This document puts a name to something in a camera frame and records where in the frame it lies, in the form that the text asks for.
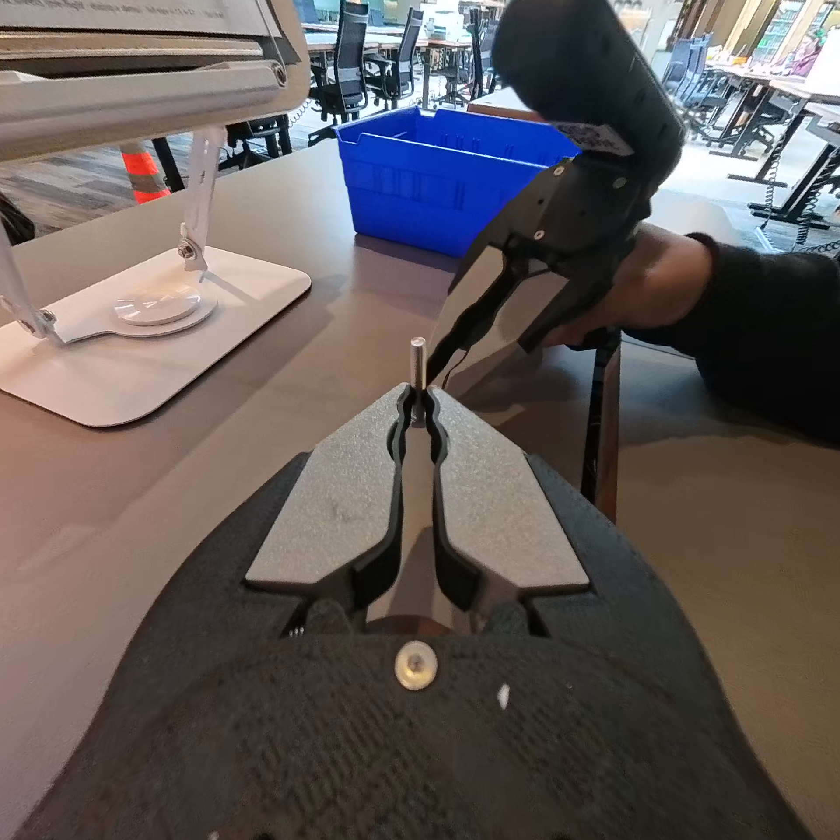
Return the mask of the dark ribbed object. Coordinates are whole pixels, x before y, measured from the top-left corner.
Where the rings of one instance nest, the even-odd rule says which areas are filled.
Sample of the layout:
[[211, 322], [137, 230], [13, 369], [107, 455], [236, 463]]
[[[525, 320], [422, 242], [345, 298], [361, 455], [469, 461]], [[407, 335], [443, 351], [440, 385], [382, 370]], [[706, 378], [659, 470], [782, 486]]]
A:
[[20, 245], [36, 238], [36, 225], [5, 194], [0, 195], [1, 220], [10, 245]]

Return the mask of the white adjustable stand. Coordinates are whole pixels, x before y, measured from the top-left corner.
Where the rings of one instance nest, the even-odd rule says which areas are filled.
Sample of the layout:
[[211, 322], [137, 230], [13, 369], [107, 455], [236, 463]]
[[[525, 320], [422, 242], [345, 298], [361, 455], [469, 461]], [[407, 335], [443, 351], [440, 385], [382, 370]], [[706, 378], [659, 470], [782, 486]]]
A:
[[37, 303], [2, 222], [2, 393], [103, 429], [151, 415], [311, 287], [299, 270], [209, 246], [228, 127], [302, 103], [298, 35], [256, 57], [108, 74], [2, 70], [2, 162], [192, 132], [176, 246]]

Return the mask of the silver hex bolt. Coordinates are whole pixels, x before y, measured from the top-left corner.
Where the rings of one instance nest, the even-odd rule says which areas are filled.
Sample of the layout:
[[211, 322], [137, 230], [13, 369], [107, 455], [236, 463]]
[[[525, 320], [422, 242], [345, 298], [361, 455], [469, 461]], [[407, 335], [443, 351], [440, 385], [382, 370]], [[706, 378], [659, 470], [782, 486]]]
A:
[[413, 392], [411, 420], [414, 427], [425, 424], [425, 396], [427, 391], [427, 342], [424, 337], [414, 337], [410, 343], [411, 386]]

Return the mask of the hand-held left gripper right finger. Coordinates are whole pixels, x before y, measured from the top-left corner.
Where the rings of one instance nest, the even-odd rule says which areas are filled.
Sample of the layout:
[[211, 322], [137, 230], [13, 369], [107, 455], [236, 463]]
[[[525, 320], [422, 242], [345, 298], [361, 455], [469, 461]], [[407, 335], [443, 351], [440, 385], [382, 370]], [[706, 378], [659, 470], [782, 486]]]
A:
[[590, 578], [527, 454], [437, 387], [427, 392], [437, 583], [461, 612], [584, 592]]

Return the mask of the blue plastic bin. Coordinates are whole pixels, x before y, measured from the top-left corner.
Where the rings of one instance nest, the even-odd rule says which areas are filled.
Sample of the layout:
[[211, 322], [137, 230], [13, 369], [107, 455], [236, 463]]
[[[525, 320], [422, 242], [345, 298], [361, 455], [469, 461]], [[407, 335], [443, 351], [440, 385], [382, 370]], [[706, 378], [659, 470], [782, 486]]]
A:
[[460, 258], [544, 169], [580, 150], [555, 128], [420, 108], [333, 128], [357, 234]]

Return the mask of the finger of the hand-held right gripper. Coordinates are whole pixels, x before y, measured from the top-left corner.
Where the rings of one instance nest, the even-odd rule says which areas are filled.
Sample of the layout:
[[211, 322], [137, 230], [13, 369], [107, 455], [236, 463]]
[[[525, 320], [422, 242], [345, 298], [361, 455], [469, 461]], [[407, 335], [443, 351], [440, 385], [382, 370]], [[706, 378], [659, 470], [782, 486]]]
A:
[[488, 246], [449, 291], [438, 315], [427, 368], [445, 368], [457, 350], [468, 350], [489, 329], [509, 292], [502, 250]]
[[453, 397], [465, 397], [525, 360], [528, 353], [520, 339], [567, 284], [567, 278], [553, 272], [525, 279], [501, 304], [488, 331], [447, 368], [442, 389]]

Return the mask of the black office chair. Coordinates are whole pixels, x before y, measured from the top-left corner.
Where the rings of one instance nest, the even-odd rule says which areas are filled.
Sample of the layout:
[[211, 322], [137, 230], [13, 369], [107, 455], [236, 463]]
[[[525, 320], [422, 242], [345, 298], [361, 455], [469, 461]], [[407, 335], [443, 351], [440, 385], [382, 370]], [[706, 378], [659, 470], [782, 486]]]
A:
[[332, 64], [311, 65], [314, 88], [310, 99], [320, 109], [321, 121], [332, 125], [360, 118], [369, 105], [364, 78], [364, 42], [369, 21], [367, 3], [342, 2]]
[[373, 94], [374, 105], [396, 110], [400, 101], [415, 92], [414, 56], [424, 21], [420, 7], [408, 9], [402, 38], [391, 55], [368, 53], [364, 56], [364, 82]]

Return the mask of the orange traffic cone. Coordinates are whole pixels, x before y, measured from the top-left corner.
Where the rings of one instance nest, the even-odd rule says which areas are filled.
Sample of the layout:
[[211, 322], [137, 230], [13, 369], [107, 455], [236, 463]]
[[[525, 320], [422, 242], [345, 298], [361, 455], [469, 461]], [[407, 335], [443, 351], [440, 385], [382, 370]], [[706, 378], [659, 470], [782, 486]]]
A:
[[123, 143], [119, 150], [137, 204], [149, 203], [171, 194], [158, 164], [142, 142]]

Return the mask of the row of office desks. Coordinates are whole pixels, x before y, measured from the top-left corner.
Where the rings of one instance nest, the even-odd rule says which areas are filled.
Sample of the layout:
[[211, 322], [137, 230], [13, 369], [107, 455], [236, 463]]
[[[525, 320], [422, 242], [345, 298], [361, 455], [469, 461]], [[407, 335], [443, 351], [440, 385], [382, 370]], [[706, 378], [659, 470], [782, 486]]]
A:
[[654, 68], [686, 127], [669, 189], [760, 249], [838, 250], [838, 2], [682, 2]]

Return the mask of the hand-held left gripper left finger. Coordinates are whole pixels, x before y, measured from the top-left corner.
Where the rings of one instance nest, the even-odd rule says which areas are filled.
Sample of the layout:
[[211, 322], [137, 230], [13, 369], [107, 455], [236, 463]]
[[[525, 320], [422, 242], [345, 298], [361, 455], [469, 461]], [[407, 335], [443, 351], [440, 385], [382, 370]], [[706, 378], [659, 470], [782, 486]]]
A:
[[403, 522], [401, 383], [310, 453], [245, 574], [261, 591], [363, 610], [395, 582]]

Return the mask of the person's right hand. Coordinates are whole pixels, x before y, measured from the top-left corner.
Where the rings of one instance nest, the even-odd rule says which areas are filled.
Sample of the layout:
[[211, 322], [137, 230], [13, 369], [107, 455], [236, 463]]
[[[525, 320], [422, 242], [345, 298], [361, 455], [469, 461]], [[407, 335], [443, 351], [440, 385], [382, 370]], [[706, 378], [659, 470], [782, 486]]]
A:
[[582, 346], [603, 329], [668, 327], [696, 306], [711, 270], [711, 252], [703, 243], [643, 223], [610, 291], [584, 315], [551, 331], [542, 346]]

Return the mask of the grey flat panel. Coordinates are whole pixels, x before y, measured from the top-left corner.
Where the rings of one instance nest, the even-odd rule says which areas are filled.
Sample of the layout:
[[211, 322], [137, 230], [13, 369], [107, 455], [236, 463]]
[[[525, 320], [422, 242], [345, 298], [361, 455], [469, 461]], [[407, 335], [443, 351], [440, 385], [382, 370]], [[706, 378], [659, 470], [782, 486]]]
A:
[[286, 64], [306, 44], [293, 2], [2, 1], [2, 30], [265, 40]]

